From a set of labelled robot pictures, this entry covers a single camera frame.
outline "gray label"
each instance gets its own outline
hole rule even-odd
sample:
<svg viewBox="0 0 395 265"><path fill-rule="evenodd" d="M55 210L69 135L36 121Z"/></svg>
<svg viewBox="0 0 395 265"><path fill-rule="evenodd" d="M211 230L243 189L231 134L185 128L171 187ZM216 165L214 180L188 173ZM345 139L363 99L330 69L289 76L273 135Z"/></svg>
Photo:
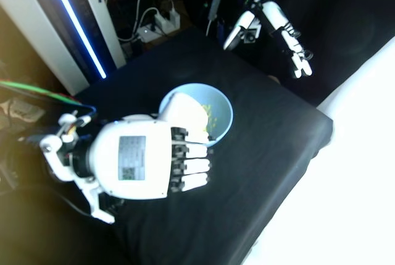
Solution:
<svg viewBox="0 0 395 265"><path fill-rule="evenodd" d="M120 137L118 179L145 180L146 137Z"/></svg>

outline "back of robotic hand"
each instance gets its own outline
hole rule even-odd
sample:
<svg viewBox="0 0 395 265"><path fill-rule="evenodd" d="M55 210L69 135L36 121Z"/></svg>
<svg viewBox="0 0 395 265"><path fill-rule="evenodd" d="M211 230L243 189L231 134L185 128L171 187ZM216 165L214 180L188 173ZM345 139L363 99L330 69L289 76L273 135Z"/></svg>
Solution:
<svg viewBox="0 0 395 265"><path fill-rule="evenodd" d="M132 115L109 123L93 141L77 135L89 121L63 115L58 134L39 146L53 174L76 183L93 217L113 223L114 205L125 199L165 198L207 184L208 116L190 96L175 93L157 119Z"/></svg>

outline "light blue bowl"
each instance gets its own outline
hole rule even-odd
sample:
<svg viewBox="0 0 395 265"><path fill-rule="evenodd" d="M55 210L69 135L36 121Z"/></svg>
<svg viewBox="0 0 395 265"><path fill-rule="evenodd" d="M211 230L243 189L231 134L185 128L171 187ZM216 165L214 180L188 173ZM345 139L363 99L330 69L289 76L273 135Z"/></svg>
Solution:
<svg viewBox="0 0 395 265"><path fill-rule="evenodd" d="M164 97L159 106L159 114L176 92L189 95L205 108L207 115L209 115L207 132L215 139L208 142L207 146L214 146L228 133L233 122L233 109L229 99L220 90L201 83L178 86Z"/></svg>

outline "white cloth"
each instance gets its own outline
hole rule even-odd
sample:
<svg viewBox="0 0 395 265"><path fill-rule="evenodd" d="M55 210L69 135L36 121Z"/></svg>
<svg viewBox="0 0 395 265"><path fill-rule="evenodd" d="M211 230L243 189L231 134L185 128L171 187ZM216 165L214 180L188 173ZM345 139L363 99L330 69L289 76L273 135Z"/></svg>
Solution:
<svg viewBox="0 0 395 265"><path fill-rule="evenodd" d="M318 108L331 143L244 265L395 264L395 38Z"/></svg>

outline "robotic arm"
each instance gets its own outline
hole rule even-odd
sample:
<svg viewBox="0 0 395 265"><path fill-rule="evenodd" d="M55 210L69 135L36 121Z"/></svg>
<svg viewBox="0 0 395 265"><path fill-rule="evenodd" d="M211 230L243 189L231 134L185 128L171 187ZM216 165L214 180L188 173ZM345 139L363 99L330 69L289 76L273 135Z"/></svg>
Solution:
<svg viewBox="0 0 395 265"><path fill-rule="evenodd" d="M175 93L157 119L124 117L105 125L93 141L76 133L89 116L64 114L59 132L45 136L39 147L60 181L76 183L91 215L111 224L114 199L165 198L207 183L207 121L197 101Z"/></svg>
<svg viewBox="0 0 395 265"><path fill-rule="evenodd" d="M251 0L248 8L236 22L223 48L231 50L240 41L254 43L263 27L291 59L294 77L312 75L309 60L313 54L297 40L301 33L293 28L278 4L273 0Z"/></svg>

